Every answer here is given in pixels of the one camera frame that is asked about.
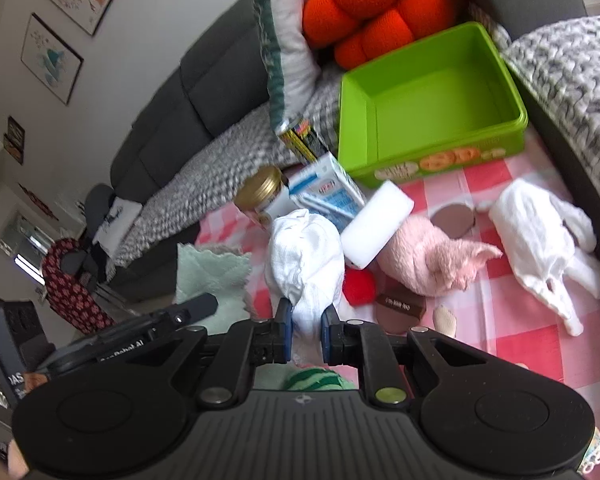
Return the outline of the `gold lid glass jar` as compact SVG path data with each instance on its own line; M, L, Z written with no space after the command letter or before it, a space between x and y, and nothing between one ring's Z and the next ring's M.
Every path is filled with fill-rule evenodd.
M262 166L245 180L234 198L235 206L265 229L297 206L291 199L288 179L276 166Z

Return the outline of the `watermelon pattern sock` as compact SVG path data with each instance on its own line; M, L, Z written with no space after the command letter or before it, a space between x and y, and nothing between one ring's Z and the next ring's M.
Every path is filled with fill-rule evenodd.
M297 370L283 383L285 391L332 391L355 390L356 385L328 368L309 367Z

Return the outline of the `grey knitted blanket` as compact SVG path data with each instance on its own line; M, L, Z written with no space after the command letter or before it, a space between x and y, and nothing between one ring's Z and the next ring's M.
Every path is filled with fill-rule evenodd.
M600 192L600 15L535 29L503 54Z

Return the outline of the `mint green cloth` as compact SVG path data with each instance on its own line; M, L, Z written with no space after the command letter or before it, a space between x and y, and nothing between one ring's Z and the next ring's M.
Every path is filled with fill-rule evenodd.
M203 318L200 324L210 335L225 333L234 323L250 319L246 285L251 271L250 255L239 250L178 244L175 302L182 304L205 292L215 296L215 314Z

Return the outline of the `blue bird picture frame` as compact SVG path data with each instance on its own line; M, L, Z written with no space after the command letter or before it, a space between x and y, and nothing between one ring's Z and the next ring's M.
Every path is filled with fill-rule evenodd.
M62 104L69 104L83 58L36 13L29 16L20 61Z

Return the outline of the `green plastic biscuit box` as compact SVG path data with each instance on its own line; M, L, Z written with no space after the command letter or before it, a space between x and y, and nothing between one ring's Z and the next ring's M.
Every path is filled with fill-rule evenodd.
M338 160L377 188L518 154L527 126L498 48L468 22L342 76Z

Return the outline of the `white cloth glove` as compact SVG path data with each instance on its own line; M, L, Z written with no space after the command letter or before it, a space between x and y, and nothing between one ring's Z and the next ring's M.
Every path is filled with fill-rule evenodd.
M272 310L283 299L292 305L291 359L321 364L321 317L342 299L344 255L336 226L306 209L274 220L264 276Z
M580 336L583 324L564 279L600 299L597 238L588 215L524 179L513 180L482 210L498 232L518 283L562 319L568 335Z

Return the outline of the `brown round coaster with label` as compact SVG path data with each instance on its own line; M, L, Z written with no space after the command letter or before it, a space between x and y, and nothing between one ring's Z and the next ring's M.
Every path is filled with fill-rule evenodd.
M401 335L420 324L426 309L425 297L403 285L394 285L377 296L375 318L386 333Z

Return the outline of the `pink fluffy sock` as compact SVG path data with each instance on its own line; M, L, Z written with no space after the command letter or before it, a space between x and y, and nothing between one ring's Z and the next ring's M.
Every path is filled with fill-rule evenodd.
M488 261L502 255L496 246L453 240L429 219L409 216L376 260L382 272L415 294L442 297L466 290Z

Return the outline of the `santa claus plush toy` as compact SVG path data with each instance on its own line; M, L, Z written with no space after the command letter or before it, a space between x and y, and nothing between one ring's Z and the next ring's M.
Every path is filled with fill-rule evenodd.
M377 296L375 275L366 269L346 268L344 270L342 292L351 307L357 308L372 304Z

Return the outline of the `black yellow drink can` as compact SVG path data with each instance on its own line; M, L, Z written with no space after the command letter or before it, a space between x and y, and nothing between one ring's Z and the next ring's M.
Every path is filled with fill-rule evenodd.
M276 136L302 164L313 164L328 153L328 147L306 118L285 120L276 129Z

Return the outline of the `small rabbit plush doll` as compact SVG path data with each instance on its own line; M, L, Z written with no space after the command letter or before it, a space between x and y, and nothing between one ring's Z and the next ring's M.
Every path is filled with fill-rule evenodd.
M432 319L434 320L434 329L438 333L450 338L456 337L457 319L451 310L445 306L436 307Z

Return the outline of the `grey knitted seat cover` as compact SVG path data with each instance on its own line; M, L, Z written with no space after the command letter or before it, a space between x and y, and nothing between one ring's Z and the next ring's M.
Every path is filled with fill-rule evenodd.
M264 75L188 80L174 70L134 120L110 167L117 196L143 210L114 251L126 268L232 200L260 167L296 156L270 125Z

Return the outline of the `orange pumpkin cushion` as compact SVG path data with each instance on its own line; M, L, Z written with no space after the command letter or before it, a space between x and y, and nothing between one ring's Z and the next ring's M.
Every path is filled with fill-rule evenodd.
M314 50L331 48L353 70L415 40L453 27L466 0L306 0L302 32Z

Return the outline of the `red patterned bag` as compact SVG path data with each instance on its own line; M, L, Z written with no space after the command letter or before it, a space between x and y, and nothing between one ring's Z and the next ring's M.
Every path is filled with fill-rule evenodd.
M61 259L78 248L74 238L55 242L43 259L42 275L50 308L81 334L91 335L113 326L114 319L96 304L77 278L61 270Z

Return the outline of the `small dark wall sign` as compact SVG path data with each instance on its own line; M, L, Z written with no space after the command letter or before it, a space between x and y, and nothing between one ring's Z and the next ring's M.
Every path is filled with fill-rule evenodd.
M24 146L26 145L26 130L12 116L7 118L7 130L3 134L3 148L22 165L24 162Z

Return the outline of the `white blue milk carton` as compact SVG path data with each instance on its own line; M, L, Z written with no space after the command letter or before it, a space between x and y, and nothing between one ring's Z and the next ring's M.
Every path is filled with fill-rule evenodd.
M327 153L289 178L289 194L307 198L308 208L354 218L366 204L366 197L334 155Z

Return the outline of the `white green throw pillow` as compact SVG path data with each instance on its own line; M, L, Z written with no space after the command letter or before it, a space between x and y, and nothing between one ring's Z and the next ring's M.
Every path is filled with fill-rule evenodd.
M321 73L302 32L305 3L306 0L253 0L261 58L268 74L273 129L303 112Z

